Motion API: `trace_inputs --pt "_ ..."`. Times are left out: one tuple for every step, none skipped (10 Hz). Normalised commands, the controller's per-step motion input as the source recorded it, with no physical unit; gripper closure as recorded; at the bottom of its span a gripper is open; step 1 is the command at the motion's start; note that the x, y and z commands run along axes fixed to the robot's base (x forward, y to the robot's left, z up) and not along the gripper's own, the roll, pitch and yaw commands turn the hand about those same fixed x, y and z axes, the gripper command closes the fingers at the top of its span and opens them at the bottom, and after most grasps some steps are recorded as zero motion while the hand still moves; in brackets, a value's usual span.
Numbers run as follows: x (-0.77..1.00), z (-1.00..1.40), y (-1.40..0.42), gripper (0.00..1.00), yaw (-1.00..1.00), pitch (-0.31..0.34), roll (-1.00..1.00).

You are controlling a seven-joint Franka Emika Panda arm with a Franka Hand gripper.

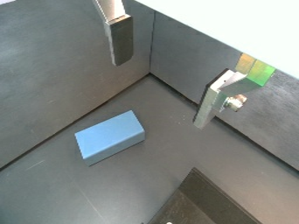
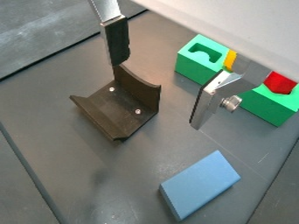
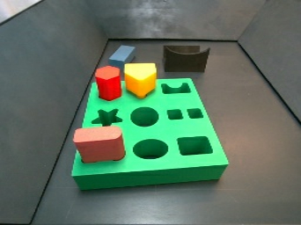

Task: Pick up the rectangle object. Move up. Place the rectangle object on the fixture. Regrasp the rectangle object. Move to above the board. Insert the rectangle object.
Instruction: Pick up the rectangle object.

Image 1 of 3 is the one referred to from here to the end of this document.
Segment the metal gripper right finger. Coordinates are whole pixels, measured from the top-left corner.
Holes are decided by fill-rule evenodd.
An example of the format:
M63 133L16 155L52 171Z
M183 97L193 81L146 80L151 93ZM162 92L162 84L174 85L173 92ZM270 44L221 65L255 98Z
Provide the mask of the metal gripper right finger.
M203 129L225 109L238 112L247 101L245 93L262 88L275 70L267 63L242 53L235 69L226 69L206 86L194 125Z

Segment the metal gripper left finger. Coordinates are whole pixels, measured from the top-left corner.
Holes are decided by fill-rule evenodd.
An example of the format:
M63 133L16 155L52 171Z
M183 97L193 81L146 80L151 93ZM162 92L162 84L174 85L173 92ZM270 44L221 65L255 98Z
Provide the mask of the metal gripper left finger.
M134 18L122 0L92 0L102 16L114 65L118 67L134 56Z

